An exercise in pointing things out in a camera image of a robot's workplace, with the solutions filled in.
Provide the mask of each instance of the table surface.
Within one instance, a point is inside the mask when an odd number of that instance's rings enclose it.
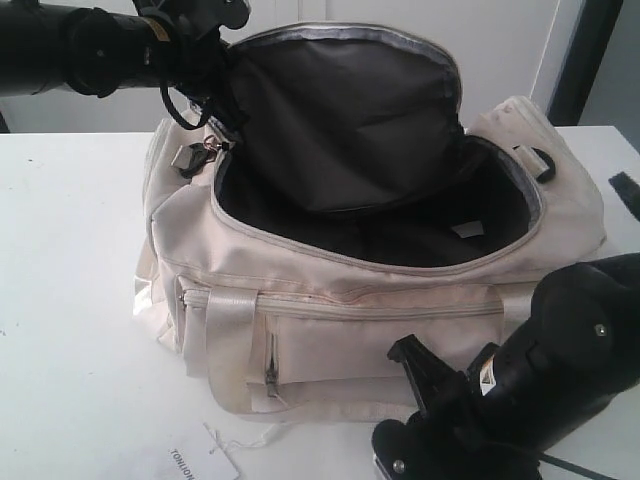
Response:
[[[601,255],[640,246],[640,222],[607,179],[640,180],[613,127],[560,129],[606,204]],[[179,357],[131,319],[144,238],[142,163],[151,134],[0,135],[0,478],[93,479],[202,422],[223,439],[266,427],[213,401]],[[640,388],[551,453],[602,473],[640,470]],[[374,478],[370,424],[297,425],[232,460],[247,479]],[[569,473],[543,467],[547,480]]]

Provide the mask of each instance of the white duffel bag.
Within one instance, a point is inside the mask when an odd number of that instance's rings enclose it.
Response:
[[[457,67],[441,47],[303,25],[230,53],[247,126],[167,120],[152,140],[135,305],[227,411],[404,418],[416,405],[387,359],[396,340],[415,334],[465,368],[528,318],[537,281],[604,240],[596,186],[529,100],[463,133]],[[366,78],[374,85],[354,88]],[[190,145],[202,144],[211,155],[194,169]]]

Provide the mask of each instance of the pocket zipper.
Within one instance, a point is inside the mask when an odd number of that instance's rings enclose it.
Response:
[[[181,295],[185,307],[206,308],[209,291],[188,289]],[[456,305],[454,307],[421,307],[421,308],[371,308],[341,305],[327,305],[300,300],[283,300],[258,295],[256,311],[271,315],[293,315],[297,317],[320,316],[325,321],[366,320],[427,320],[433,317],[471,317],[498,314],[504,311],[502,302],[493,301],[483,304]],[[269,398],[279,398],[278,393],[278,355],[277,336],[267,334],[267,352],[265,361],[265,385]]]

